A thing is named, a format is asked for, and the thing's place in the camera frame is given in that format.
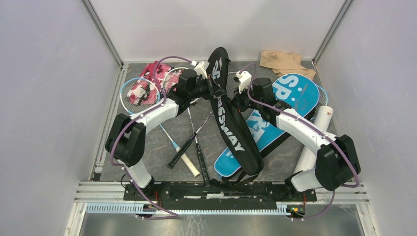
gray floor mat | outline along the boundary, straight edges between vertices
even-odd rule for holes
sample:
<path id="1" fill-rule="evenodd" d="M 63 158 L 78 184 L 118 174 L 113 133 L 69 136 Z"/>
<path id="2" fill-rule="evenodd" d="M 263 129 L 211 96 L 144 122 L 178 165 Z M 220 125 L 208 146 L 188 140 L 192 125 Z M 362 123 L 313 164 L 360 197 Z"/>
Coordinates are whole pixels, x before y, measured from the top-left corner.
<path id="1" fill-rule="evenodd" d="M 238 71 L 248 63 L 250 63 L 250 61 L 232 62 L 232 64 L 229 66 L 229 71 Z M 173 67 L 189 66 L 188 63 L 168 64 Z M 306 68 L 313 69 L 313 65 L 310 61 L 302 61 L 301 65 Z M 127 70 L 126 80 L 138 77 L 145 66 L 146 63 L 130 64 Z M 272 81 L 275 81 L 278 78 L 278 76 L 274 74 L 271 69 L 265 67 L 258 67 L 256 77 L 271 78 Z M 313 81 L 317 84 L 320 84 L 317 75 L 314 77 Z M 191 106 L 190 110 L 194 126 L 196 127 L 200 126 L 200 124 L 212 111 L 210 102 L 202 99 L 197 102 L 197 105 Z M 243 116 L 245 118 L 248 117 L 250 112 L 251 111 L 249 110 L 246 111 Z M 119 104 L 118 107 L 118 114 L 119 113 L 127 114 L 121 104 Z M 171 135 L 173 140 L 180 146 L 192 135 L 192 129 L 187 112 L 184 112 L 180 116 L 164 122 L 163 126 Z M 335 132 L 332 123 L 330 124 L 328 130 L 332 133 Z M 206 160 L 210 178 L 220 179 L 220 176 L 214 170 L 213 165 L 219 155 L 226 148 L 226 144 L 223 142 L 220 132 L 217 128 L 217 124 L 213 118 L 210 118 L 202 130 L 199 132 L 198 140 Z M 277 149 L 275 149 L 266 158 L 264 158 L 265 167 L 259 174 L 256 181 L 282 181 L 287 178 L 293 173 L 302 148 L 303 145 L 294 137 L 288 138 L 283 144 L 281 144 Z M 194 178 L 187 166 L 181 160 L 177 163 L 173 170 L 170 170 L 166 164 L 171 160 L 174 154 L 174 147 L 160 127 L 153 129 L 147 134 L 143 160 L 149 173 L 154 177 L 155 181 L 203 180 L 201 176 Z M 194 163 L 194 165 L 200 169 L 195 145 L 191 145 L 186 154 Z M 118 181 L 124 172 L 120 169 L 120 167 L 112 166 L 109 159 L 109 154 L 107 154 L 100 180 Z"/>

beige cloth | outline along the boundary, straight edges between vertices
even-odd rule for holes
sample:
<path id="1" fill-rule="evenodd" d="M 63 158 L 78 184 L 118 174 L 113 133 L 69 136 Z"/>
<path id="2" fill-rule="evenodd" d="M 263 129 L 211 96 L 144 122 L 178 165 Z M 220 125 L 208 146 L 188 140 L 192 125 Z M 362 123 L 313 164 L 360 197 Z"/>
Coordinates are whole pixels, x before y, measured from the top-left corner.
<path id="1" fill-rule="evenodd" d="M 312 80 L 316 72 L 301 66 L 301 59 L 301 55 L 295 53 L 288 54 L 280 51 L 263 51 L 259 65 L 271 68 L 278 76 L 296 73 Z"/>

black mounting plate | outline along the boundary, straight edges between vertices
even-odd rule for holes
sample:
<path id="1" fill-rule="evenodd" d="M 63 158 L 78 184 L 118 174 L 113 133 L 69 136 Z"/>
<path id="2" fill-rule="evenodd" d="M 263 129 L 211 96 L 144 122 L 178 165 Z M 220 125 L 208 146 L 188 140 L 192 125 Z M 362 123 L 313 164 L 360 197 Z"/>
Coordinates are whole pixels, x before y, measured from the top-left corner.
<path id="1" fill-rule="evenodd" d="M 276 209 L 276 202 L 303 202 L 303 194 L 308 202 L 317 201 L 311 189 L 288 198 L 282 182 L 254 182 L 230 188 L 206 187 L 203 182 L 155 182 L 146 191 L 153 201 L 157 191 L 163 207 L 176 210 Z M 131 183 L 126 185 L 123 199 L 144 200 Z"/>

pink and white cloth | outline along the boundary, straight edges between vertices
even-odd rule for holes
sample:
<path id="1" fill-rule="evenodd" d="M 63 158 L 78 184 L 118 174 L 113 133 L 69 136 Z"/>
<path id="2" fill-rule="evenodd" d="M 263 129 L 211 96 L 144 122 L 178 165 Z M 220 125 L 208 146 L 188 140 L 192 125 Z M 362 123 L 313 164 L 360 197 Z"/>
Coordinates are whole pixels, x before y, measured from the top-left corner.
<path id="1" fill-rule="evenodd" d="M 172 67 L 161 63 L 156 69 L 156 75 L 153 76 L 153 70 L 157 63 L 158 61 L 148 63 L 139 77 L 143 77 L 153 84 L 159 83 L 163 86 L 162 82 Z M 155 86 L 150 85 L 149 82 L 145 80 L 138 79 L 138 82 L 132 86 L 129 92 L 127 92 L 127 97 L 129 98 L 129 103 L 132 105 L 153 105 L 158 101 L 158 93 L 159 91 Z"/>

white tube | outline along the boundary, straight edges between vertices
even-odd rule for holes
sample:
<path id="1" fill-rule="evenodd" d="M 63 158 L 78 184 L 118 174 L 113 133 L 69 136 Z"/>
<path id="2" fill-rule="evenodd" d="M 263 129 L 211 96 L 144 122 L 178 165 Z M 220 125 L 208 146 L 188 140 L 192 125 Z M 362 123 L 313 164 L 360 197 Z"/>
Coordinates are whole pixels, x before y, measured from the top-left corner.
<path id="1" fill-rule="evenodd" d="M 317 112 L 316 119 L 314 120 L 314 125 L 318 128 L 327 131 L 328 124 L 330 123 L 331 117 L 333 115 L 333 108 L 329 106 L 321 106 Z M 298 160 L 296 169 L 294 173 L 299 171 L 307 171 L 313 169 L 316 165 L 316 153 L 313 153 L 307 147 L 304 147 Z"/>

